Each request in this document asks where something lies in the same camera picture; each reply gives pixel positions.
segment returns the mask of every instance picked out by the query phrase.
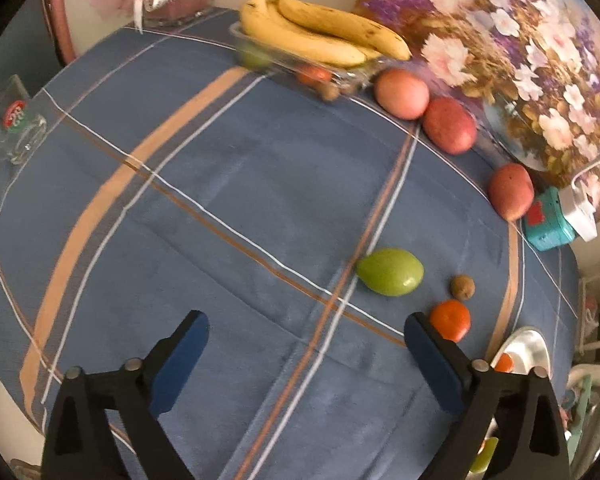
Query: orange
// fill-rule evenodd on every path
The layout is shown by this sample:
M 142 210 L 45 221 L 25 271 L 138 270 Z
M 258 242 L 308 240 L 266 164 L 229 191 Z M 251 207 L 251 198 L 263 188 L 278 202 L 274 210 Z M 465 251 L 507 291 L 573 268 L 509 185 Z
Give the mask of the orange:
M 471 328 L 471 314 L 458 300 L 448 300 L 433 308 L 429 322 L 444 339 L 457 343 Z
M 513 359 L 509 354 L 502 354 L 502 357 L 498 359 L 494 370 L 497 372 L 504 372 L 510 374 L 513 371 Z
M 319 82 L 331 81 L 331 72 L 326 68 L 314 65 L 302 65 L 296 73 L 296 79 L 306 86 L 315 86 Z

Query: floor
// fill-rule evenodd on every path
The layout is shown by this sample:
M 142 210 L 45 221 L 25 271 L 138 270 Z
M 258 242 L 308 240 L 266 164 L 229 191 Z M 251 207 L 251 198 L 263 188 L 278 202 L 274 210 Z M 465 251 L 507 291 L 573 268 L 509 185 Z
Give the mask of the floor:
M 44 437 L 11 399 L 0 382 L 0 453 L 9 462 L 12 458 L 39 465 Z

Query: metal screw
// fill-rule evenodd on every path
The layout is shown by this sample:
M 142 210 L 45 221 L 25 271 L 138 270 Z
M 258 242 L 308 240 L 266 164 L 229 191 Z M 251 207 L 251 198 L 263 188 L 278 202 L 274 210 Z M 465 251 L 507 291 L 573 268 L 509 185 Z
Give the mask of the metal screw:
M 475 361 L 471 361 L 471 366 L 477 372 L 488 372 L 489 371 L 489 363 L 487 361 L 483 361 L 482 359 L 476 359 Z
M 125 370 L 127 372 L 135 372 L 142 367 L 142 359 L 138 357 L 132 357 L 125 362 Z
M 72 368 L 69 368 L 65 372 L 64 378 L 65 379 L 77 379 L 81 373 L 82 373 L 82 368 L 80 368 L 79 366 L 74 366 Z
M 540 377 L 541 379 L 545 379 L 549 376 L 549 373 L 546 371 L 546 368 L 541 367 L 541 366 L 536 366 L 533 368 L 533 373 L 537 376 Z

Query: bunch of bananas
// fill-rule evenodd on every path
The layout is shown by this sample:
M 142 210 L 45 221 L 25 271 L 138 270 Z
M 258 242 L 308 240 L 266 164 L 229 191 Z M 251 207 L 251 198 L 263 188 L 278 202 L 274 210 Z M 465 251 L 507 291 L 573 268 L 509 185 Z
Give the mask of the bunch of bananas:
M 411 57 L 404 40 L 379 23 L 299 0 L 247 0 L 240 8 L 240 23 L 261 43 L 341 68 L 382 55 Z

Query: blue gripper pad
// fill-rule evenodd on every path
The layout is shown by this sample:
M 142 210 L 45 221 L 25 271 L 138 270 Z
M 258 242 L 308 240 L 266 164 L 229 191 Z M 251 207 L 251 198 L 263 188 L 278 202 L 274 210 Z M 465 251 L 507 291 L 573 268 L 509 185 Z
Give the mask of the blue gripper pad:
M 161 339 L 147 356 L 162 361 L 151 384 L 149 411 L 154 417 L 171 411 L 209 339 L 209 320 L 192 310 L 176 331 Z
M 415 316 L 409 316 L 404 323 L 404 342 L 440 408 L 449 415 L 461 415 L 462 383 Z

